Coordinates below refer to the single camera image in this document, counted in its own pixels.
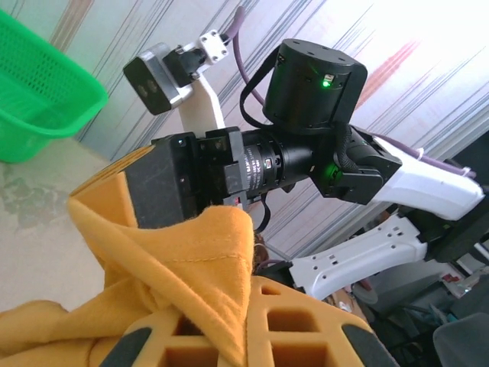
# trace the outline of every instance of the green plastic basket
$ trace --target green plastic basket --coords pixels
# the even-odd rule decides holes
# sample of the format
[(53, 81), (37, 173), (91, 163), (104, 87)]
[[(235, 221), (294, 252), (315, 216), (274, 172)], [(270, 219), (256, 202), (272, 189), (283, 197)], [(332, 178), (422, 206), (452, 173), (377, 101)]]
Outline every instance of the green plastic basket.
[(106, 103), (95, 78), (0, 11), (0, 161), (75, 135)]

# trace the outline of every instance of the purple cable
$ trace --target purple cable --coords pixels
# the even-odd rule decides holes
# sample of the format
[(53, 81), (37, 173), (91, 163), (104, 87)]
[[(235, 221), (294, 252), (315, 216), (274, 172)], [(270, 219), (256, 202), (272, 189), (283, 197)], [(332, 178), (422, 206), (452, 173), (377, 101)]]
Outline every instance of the purple cable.
[(228, 29), (224, 31), (223, 34), (227, 35), (229, 39), (232, 40), (236, 36), (236, 34), (238, 34), (239, 28), (241, 28), (243, 21), (245, 21), (245, 8), (243, 8), (242, 6), (238, 6), (236, 8), (235, 17), (232, 20), (231, 25)]
[(466, 172), (465, 170), (452, 166), (451, 164), (447, 164), (445, 162), (437, 161), (436, 159), (427, 157), (423, 155), (421, 158), (419, 158), (420, 153), (416, 149), (412, 149), (411, 147), (408, 147), (407, 145), (401, 143), (400, 141), (394, 140), (392, 138), (389, 138), (388, 136), (385, 135), (380, 135), (380, 134), (372, 134), (373, 136), (377, 136), (378, 138), (381, 138), (382, 140), (385, 140), (387, 143), (392, 144), (394, 147), (397, 149), (403, 151), (404, 153), (410, 155), (411, 157), (415, 159), (419, 159), (420, 161), (429, 164), (430, 166), (440, 168), (444, 171), (450, 172), (452, 174), (457, 174), (458, 176), (467, 176), (469, 178), (474, 179), (477, 174), (474, 171), (469, 171)]
[[(243, 64), (243, 60), (241, 58), (241, 50), (239, 48), (239, 28), (241, 28), (243, 21), (245, 21), (245, 8), (238, 6), (235, 12), (235, 18), (224, 34), (229, 37), (229, 40), (232, 40), (232, 50), (235, 53), (236, 65), (238, 65), (239, 73), (241, 74), (244, 82), (248, 84), (250, 82), (250, 78), (246, 74), (245, 65)], [(251, 94), (253, 94), (261, 105), (265, 103), (263, 97), (260, 96), (260, 93), (258, 93), (257, 90), (253, 89)]]
[[(235, 37), (232, 40), (232, 50), (235, 52), (236, 65), (238, 65), (239, 73), (241, 74), (244, 83), (248, 84), (250, 82), (250, 78), (246, 74), (245, 65), (243, 64), (243, 60), (241, 58), (241, 52), (239, 50), (239, 32), (235, 35)], [(261, 105), (265, 103), (263, 97), (260, 96), (260, 93), (256, 89), (253, 89), (251, 91), (251, 94)]]
[(274, 259), (270, 259), (270, 260), (265, 260), (263, 262), (261, 262), (258, 266), (257, 266), (257, 270), (256, 271), (259, 271), (265, 267), (267, 267), (268, 265), (272, 265), (272, 264), (278, 264), (279, 262), (282, 262), (283, 260), (274, 260)]

